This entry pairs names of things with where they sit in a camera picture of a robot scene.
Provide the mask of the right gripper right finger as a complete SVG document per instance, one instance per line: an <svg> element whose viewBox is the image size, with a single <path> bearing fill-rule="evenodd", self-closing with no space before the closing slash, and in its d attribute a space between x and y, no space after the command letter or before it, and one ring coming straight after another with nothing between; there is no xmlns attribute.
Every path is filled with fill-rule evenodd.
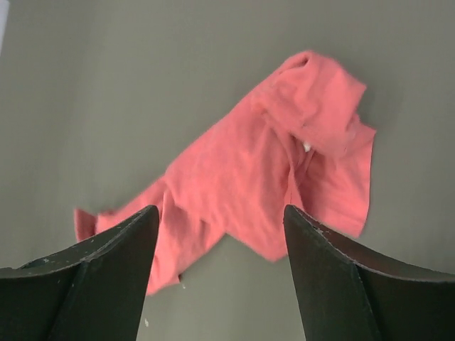
<svg viewBox="0 0 455 341"><path fill-rule="evenodd" d="M454 339L454 275L385 256L293 205L284 231L307 340Z"/></svg>

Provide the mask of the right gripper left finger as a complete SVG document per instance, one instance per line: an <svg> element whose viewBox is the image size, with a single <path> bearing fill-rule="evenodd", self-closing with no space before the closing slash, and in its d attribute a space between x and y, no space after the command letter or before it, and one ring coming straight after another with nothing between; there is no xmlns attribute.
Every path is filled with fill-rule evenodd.
<svg viewBox="0 0 455 341"><path fill-rule="evenodd" d="M159 211L23 266L1 269L2 340L135 340Z"/></svg>

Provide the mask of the red t shirt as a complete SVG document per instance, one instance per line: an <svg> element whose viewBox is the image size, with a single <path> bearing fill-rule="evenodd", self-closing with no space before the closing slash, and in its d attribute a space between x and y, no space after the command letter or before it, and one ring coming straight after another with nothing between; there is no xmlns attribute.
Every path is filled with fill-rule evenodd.
<svg viewBox="0 0 455 341"><path fill-rule="evenodd" d="M225 235L268 261L284 258L287 205L360 236L375 138L358 114L365 90L334 59L310 50L291 56L124 207L76 209L77 240L155 205L159 235L147 287L154 294L177 284Z"/></svg>

